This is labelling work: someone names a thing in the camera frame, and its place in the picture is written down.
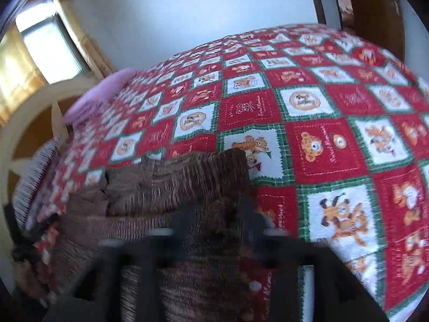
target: red square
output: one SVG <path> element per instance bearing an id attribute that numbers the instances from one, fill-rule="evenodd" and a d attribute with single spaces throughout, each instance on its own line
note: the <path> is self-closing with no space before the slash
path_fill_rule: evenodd
<path id="1" fill-rule="evenodd" d="M 337 65 L 333 61 L 320 55 L 294 56 L 292 60 L 301 66 L 326 66 Z"/>
<path id="2" fill-rule="evenodd" d="M 272 90 L 236 94 L 220 101 L 219 131 L 277 122 L 282 122 L 282 116 Z"/>
<path id="3" fill-rule="evenodd" d="M 389 244 L 427 223 L 429 201 L 416 164 L 373 175 Z"/>
<path id="4" fill-rule="evenodd" d="M 297 184 L 317 184 L 368 174 L 346 119 L 286 123 Z"/>
<path id="5" fill-rule="evenodd" d="M 190 91 L 182 103 L 182 111 L 194 106 L 218 100 L 222 95 L 222 82 L 210 83 Z"/>
<path id="6" fill-rule="evenodd" d="M 370 66 L 342 66 L 352 77 L 361 83 L 386 85 L 387 81 L 377 74 Z"/>
<path id="7" fill-rule="evenodd" d="M 189 91 L 191 80 L 186 80 L 164 90 L 164 95 L 161 98 L 160 104 L 167 104 L 172 100 L 180 98 Z"/>
<path id="8" fill-rule="evenodd" d="M 312 73 L 302 68 L 267 70 L 265 75 L 273 88 L 319 84 L 319 80 Z"/>
<path id="9" fill-rule="evenodd" d="M 143 155 L 147 151 L 158 150 L 167 146 L 171 139 L 174 118 L 166 118 L 154 126 L 150 126 L 137 144 L 135 155 Z"/>
<path id="10" fill-rule="evenodd" d="M 429 111 L 429 104 L 424 100 L 416 87 L 397 86 L 396 90 L 404 99 L 419 112 Z"/>
<path id="11" fill-rule="evenodd" d="M 276 228 L 285 229 L 298 236 L 298 203 L 295 186 L 273 188 L 260 186 L 254 189 L 257 212 Z"/>
<path id="12" fill-rule="evenodd" d="M 241 63 L 237 65 L 229 66 L 224 69 L 223 76 L 225 78 L 231 78 L 235 76 L 249 74 L 251 72 L 261 71 L 261 67 L 257 62 Z"/>
<path id="13" fill-rule="evenodd" d="M 417 291 L 429 279 L 429 227 L 410 233 L 387 247 L 386 299 L 389 310 Z"/>
<path id="14" fill-rule="evenodd" d="M 199 134 L 191 139 L 178 141 L 167 148 L 164 157 L 173 158 L 190 151 L 216 151 L 216 134 Z"/>
<path id="15" fill-rule="evenodd" d="M 418 159 L 429 158 L 429 132 L 418 114 L 391 115 L 401 136 Z"/>
<path id="16" fill-rule="evenodd" d="M 384 108 L 364 85 L 325 85 L 344 115 L 382 115 Z"/>

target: red quilt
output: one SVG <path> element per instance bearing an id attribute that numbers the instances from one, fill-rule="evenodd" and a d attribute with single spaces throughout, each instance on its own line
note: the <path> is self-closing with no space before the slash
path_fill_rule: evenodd
<path id="1" fill-rule="evenodd" d="M 140 72 L 81 126 L 40 218 L 65 212 L 68 193 L 109 166 L 237 147 L 272 226 L 327 242 L 404 321 L 428 288 L 428 99 L 390 52 L 325 25 L 227 36 Z M 241 263 L 254 300 L 242 318 L 265 320 L 271 273 L 244 252 Z"/>

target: white square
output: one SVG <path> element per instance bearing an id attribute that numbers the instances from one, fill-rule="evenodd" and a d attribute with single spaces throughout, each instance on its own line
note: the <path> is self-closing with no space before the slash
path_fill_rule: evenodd
<path id="1" fill-rule="evenodd" d="M 280 95 L 289 116 L 332 114 L 334 112 L 319 87 L 281 90 Z"/>
<path id="2" fill-rule="evenodd" d="M 96 151 L 96 148 L 92 148 L 85 154 L 78 168 L 78 173 L 85 172 L 89 168 L 89 164 L 91 163 Z"/>
<path id="3" fill-rule="evenodd" d="M 308 54 L 316 54 L 314 50 L 306 47 L 288 47 L 283 49 L 290 56 L 304 56 Z"/>
<path id="4" fill-rule="evenodd" d="M 201 66 L 205 66 L 205 65 L 209 65 L 209 64 L 218 63 L 218 62 L 220 62 L 220 56 L 217 56 L 217 57 L 210 58 L 210 59 L 207 59 L 205 61 L 202 61 L 199 66 L 201 67 Z"/>
<path id="5" fill-rule="evenodd" d="M 234 94 L 253 90 L 255 88 L 264 88 L 266 86 L 262 76 L 258 73 L 254 73 L 229 79 L 227 81 L 227 93 Z"/>
<path id="6" fill-rule="evenodd" d="M 190 66 L 190 65 L 198 63 L 198 62 L 199 62 L 199 58 L 190 60 L 189 62 L 183 63 L 182 68 L 186 68 L 187 66 Z"/>
<path id="7" fill-rule="evenodd" d="M 350 261 L 380 250 L 371 198 L 367 185 L 311 193 L 308 202 L 308 232 L 311 242 L 327 239 L 343 261 Z M 333 218 L 329 211 L 336 214 Z M 353 234 L 341 231 L 335 221 L 350 222 Z"/>
<path id="8" fill-rule="evenodd" d="M 368 89 L 383 103 L 389 111 L 411 110 L 411 106 L 396 91 L 394 87 L 375 85 L 368 86 Z"/>
<path id="9" fill-rule="evenodd" d="M 149 109 L 154 108 L 155 106 L 158 105 L 160 99 L 162 97 L 162 92 L 159 92 L 157 94 L 154 94 L 152 97 L 147 98 L 144 102 L 143 105 L 140 107 L 140 109 L 138 109 L 138 112 L 143 112 Z"/>
<path id="10" fill-rule="evenodd" d="M 220 72 L 218 71 L 205 74 L 203 76 L 195 78 L 193 88 L 218 81 L 219 79 L 220 79 Z"/>
<path id="11" fill-rule="evenodd" d="M 355 121 L 374 164 L 392 163 L 409 157 L 401 138 L 388 119 Z"/>
<path id="12" fill-rule="evenodd" d="M 277 34 L 277 36 L 271 40 L 268 40 L 268 42 L 272 44 L 278 44 L 282 42 L 289 42 L 290 38 L 286 37 L 285 34 Z"/>
<path id="13" fill-rule="evenodd" d="M 184 97 L 173 100 L 167 104 L 161 105 L 157 114 L 155 115 L 152 123 L 155 123 L 163 118 L 167 118 L 173 115 L 176 115 L 179 111 L 180 104 L 182 103 Z"/>
<path id="14" fill-rule="evenodd" d="M 174 86 L 174 85 L 177 85 L 178 83 L 189 80 L 193 75 L 194 75 L 194 72 L 191 71 L 187 74 L 183 74 L 183 75 L 180 75 L 178 77 L 175 77 L 175 78 L 173 78 L 173 81 L 171 81 L 170 86 Z"/>
<path id="15" fill-rule="evenodd" d="M 133 156 L 141 136 L 142 132 L 137 132 L 119 138 L 110 159 L 112 161 L 119 161 Z"/>
<path id="16" fill-rule="evenodd" d="M 250 58 L 248 54 L 245 54 L 243 56 L 240 56 L 238 58 L 234 58 L 234 59 L 230 59 L 230 60 L 226 60 L 225 61 L 225 66 L 231 66 L 231 65 L 237 65 L 237 64 L 241 64 L 241 63 L 247 63 L 250 62 Z"/>
<path id="17" fill-rule="evenodd" d="M 280 149 L 276 129 L 249 129 L 244 133 L 224 136 L 223 140 L 224 150 L 239 148 L 246 153 L 250 179 L 284 178 L 283 152 Z"/>
<path id="18" fill-rule="evenodd" d="M 116 123 L 115 125 L 113 125 L 113 127 L 110 129 L 110 131 L 106 134 L 106 136 L 104 137 L 104 140 L 110 140 L 112 138 L 116 138 L 118 136 L 121 135 L 122 131 L 124 130 L 124 128 L 127 126 L 128 123 L 128 118 L 125 120 L 122 120 L 118 123 Z"/>
<path id="19" fill-rule="evenodd" d="M 348 54 L 325 53 L 325 57 L 340 65 L 362 65 L 360 61 Z"/>
<path id="20" fill-rule="evenodd" d="M 174 71 L 169 72 L 168 74 L 165 74 L 164 76 L 161 76 L 159 78 L 159 80 L 156 82 L 156 85 L 159 84 L 159 83 L 161 83 L 161 82 L 169 80 L 170 78 L 173 77 L 173 75 L 174 75 Z"/>
<path id="21" fill-rule="evenodd" d="M 266 45 L 266 46 L 257 46 L 257 47 L 250 47 L 249 48 L 252 52 L 261 52 L 265 50 L 274 50 L 273 46 Z"/>
<path id="22" fill-rule="evenodd" d="M 355 79 L 337 66 L 320 66 L 310 70 L 325 83 L 355 83 Z"/>
<path id="23" fill-rule="evenodd" d="M 187 136 L 196 131 L 212 131 L 215 104 L 187 110 L 177 118 L 174 138 Z"/>
<path id="24" fill-rule="evenodd" d="M 261 59 L 261 63 L 266 69 L 289 68 L 296 66 L 288 57 Z"/>
<path id="25" fill-rule="evenodd" d="M 397 86 L 407 86 L 408 80 L 392 65 L 387 64 L 384 68 L 374 68 L 387 82 Z"/>

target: quilt square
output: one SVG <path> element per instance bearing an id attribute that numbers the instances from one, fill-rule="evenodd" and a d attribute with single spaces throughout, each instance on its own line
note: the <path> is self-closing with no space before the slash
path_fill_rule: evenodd
<path id="1" fill-rule="evenodd" d="M 278 123 L 282 116 L 272 90 L 237 94 L 220 101 L 218 131 L 239 128 L 252 123 Z"/>
<path id="2" fill-rule="evenodd" d="M 203 134 L 200 132 L 190 139 L 179 140 L 167 148 L 164 157 L 174 158 L 190 151 L 215 152 L 216 134 Z"/>
<path id="3" fill-rule="evenodd" d="M 321 86 L 292 86 L 276 90 L 285 121 L 338 117 L 339 112 Z"/>
<path id="4" fill-rule="evenodd" d="M 386 249 L 385 309 L 391 309 L 428 282 L 429 228 L 425 226 Z"/>
<path id="5" fill-rule="evenodd" d="M 402 167 L 413 160 L 408 146 L 385 116 L 349 117 L 371 172 Z"/>
<path id="6" fill-rule="evenodd" d="M 325 83 L 356 83 L 357 81 L 337 66 L 320 66 L 310 70 Z"/>
<path id="7" fill-rule="evenodd" d="M 344 262 L 386 247 L 370 178 L 298 185 L 297 195 L 300 238 L 326 241 Z"/>
<path id="8" fill-rule="evenodd" d="M 144 112 L 146 110 L 150 110 L 158 105 L 159 101 L 161 100 L 162 92 L 159 92 L 157 94 L 154 94 L 153 96 L 147 98 L 143 105 L 138 109 L 138 112 Z"/>
<path id="9" fill-rule="evenodd" d="M 265 70 L 297 67 L 297 65 L 288 57 L 262 59 L 259 63 Z"/>
<path id="10" fill-rule="evenodd" d="M 249 125 L 218 133 L 217 150 L 230 148 L 239 148 L 246 153 L 249 178 L 253 183 L 276 187 L 294 183 L 283 126 Z"/>
<path id="11" fill-rule="evenodd" d="M 165 119 L 167 117 L 176 115 L 180 109 L 180 104 L 182 103 L 183 99 L 184 99 L 184 96 L 179 98 L 179 99 L 173 100 L 170 103 L 161 105 L 157 114 L 155 115 L 155 117 L 152 120 L 152 124 L 154 124 L 154 123 L 156 123 L 162 119 Z"/>
<path id="12" fill-rule="evenodd" d="M 131 158 L 134 155 L 136 145 L 140 141 L 142 134 L 143 132 L 136 132 L 129 136 L 122 136 L 119 138 L 110 157 L 110 161 L 114 163 Z"/>
<path id="13" fill-rule="evenodd" d="M 363 85 L 325 85 L 344 115 L 382 115 L 386 111 Z"/>
<path id="14" fill-rule="evenodd" d="M 259 71 L 261 71 L 261 67 L 257 62 L 249 62 L 249 63 L 242 63 L 239 65 L 230 66 L 229 68 L 224 69 L 223 76 L 224 76 L 224 79 L 226 79 L 226 78 L 240 76 L 243 74 L 250 74 L 252 72 L 259 72 Z"/>
<path id="15" fill-rule="evenodd" d="M 256 72 L 226 80 L 224 83 L 224 96 L 267 87 L 265 76 L 260 72 Z"/>
<path id="16" fill-rule="evenodd" d="M 344 118 L 289 122 L 285 127 L 297 183 L 318 184 L 368 174 Z"/>
<path id="17" fill-rule="evenodd" d="M 218 103 L 199 106 L 182 112 L 176 120 L 174 140 L 186 139 L 197 132 L 213 133 L 216 130 Z"/>
<path id="18" fill-rule="evenodd" d="M 182 110 L 218 100 L 222 95 L 222 82 L 215 82 L 199 87 L 188 93 L 182 104 Z"/>
<path id="19" fill-rule="evenodd" d="M 391 85 L 397 86 L 408 86 L 408 80 L 401 74 L 401 72 L 392 65 L 392 63 L 387 63 L 385 67 L 375 67 L 374 70 L 381 76 L 384 77 L 387 82 Z"/>
<path id="20" fill-rule="evenodd" d="M 208 85 L 209 83 L 219 81 L 220 79 L 221 79 L 221 72 L 220 71 L 211 72 L 209 74 L 195 78 L 192 88 L 197 88 L 199 86 Z"/>
<path id="21" fill-rule="evenodd" d="M 368 89 L 388 112 L 412 112 L 413 109 L 392 86 L 368 85 Z"/>
<path id="22" fill-rule="evenodd" d="M 411 147 L 414 156 L 419 160 L 429 158 L 428 127 L 420 116 L 418 114 L 392 115 L 390 118 Z"/>
<path id="23" fill-rule="evenodd" d="M 298 203 L 295 186 L 273 188 L 260 186 L 254 190 L 257 212 L 273 228 L 285 229 L 289 235 L 298 235 Z"/>
<path id="24" fill-rule="evenodd" d="M 401 241 L 428 223 L 426 187 L 416 164 L 374 174 L 373 180 L 388 243 Z"/>
<path id="25" fill-rule="evenodd" d="M 173 128 L 174 118 L 166 118 L 159 121 L 156 125 L 148 127 L 140 143 L 137 145 L 136 155 L 141 156 L 147 151 L 166 147 L 172 137 Z"/>

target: brown blanket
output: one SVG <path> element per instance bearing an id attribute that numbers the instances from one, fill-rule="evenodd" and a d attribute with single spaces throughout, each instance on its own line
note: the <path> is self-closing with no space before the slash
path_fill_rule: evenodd
<path id="1" fill-rule="evenodd" d="M 144 158 L 106 171 L 99 184 L 70 195 L 51 258 L 52 288 L 65 292 L 95 257 L 101 240 L 142 238 L 151 229 L 168 227 L 182 206 L 199 204 L 187 238 L 192 244 L 186 253 L 189 261 L 162 271 L 167 319 L 236 321 L 246 288 L 239 276 L 241 229 L 234 214 L 248 189 L 247 162 L 240 149 L 163 161 Z M 136 269 L 123 272 L 124 321 L 135 319 Z"/>

